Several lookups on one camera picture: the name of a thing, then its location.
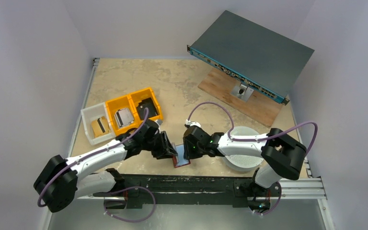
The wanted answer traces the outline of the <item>red leather card holder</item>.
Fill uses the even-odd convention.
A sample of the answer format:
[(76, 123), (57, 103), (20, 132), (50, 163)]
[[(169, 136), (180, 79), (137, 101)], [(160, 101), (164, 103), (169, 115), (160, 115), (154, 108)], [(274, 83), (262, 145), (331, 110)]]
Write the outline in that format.
[(176, 145), (174, 146), (177, 154), (173, 157), (173, 166), (174, 168), (183, 167), (190, 164), (190, 161), (184, 158), (184, 145)]

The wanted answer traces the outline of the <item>orange gold credit card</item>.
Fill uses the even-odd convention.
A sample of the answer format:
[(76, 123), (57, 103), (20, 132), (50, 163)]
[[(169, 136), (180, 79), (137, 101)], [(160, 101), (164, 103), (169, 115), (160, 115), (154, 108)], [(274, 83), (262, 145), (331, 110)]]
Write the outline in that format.
[(99, 128), (101, 130), (101, 133), (102, 135), (105, 135), (105, 134), (108, 134), (110, 132), (110, 128), (109, 128), (109, 125), (108, 125), (108, 122), (105, 119), (98, 119), (98, 124), (99, 124)]

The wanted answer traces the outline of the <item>gold card with black stripe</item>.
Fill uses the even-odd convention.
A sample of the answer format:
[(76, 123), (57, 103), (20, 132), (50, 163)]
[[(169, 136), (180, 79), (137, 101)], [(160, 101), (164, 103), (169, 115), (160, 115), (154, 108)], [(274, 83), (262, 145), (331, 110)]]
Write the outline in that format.
[(91, 128), (92, 128), (92, 131), (93, 131), (94, 138), (98, 138), (98, 137), (104, 136), (104, 135), (102, 135), (101, 130), (99, 128), (99, 124), (98, 124), (98, 119), (100, 119), (100, 118), (105, 119), (106, 117), (105, 116), (102, 116), (102, 117), (99, 117), (96, 120), (93, 120), (91, 122)]

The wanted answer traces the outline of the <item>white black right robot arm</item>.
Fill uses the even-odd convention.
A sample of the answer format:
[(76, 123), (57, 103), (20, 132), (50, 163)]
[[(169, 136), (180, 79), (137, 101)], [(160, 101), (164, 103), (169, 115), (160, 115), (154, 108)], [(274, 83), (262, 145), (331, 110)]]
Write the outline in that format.
[(307, 148), (278, 128), (267, 134), (231, 136), (216, 132), (209, 135), (198, 126), (190, 126), (184, 132), (184, 158), (187, 160), (210, 157), (244, 155), (259, 157), (266, 165), (259, 169), (250, 181), (250, 189), (261, 195), (282, 178), (298, 180)]

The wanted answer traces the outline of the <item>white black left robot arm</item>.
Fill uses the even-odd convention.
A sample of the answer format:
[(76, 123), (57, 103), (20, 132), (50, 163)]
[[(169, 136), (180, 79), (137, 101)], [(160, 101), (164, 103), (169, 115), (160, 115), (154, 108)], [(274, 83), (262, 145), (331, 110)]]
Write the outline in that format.
[(129, 129), (95, 150), (77, 157), (56, 155), (50, 158), (33, 184), (39, 195), (37, 205), (48, 207), (52, 213), (61, 211), (76, 198), (78, 184), (84, 178), (143, 150), (158, 160), (175, 158), (178, 154), (167, 133), (160, 130), (158, 123), (147, 119), (139, 127)]

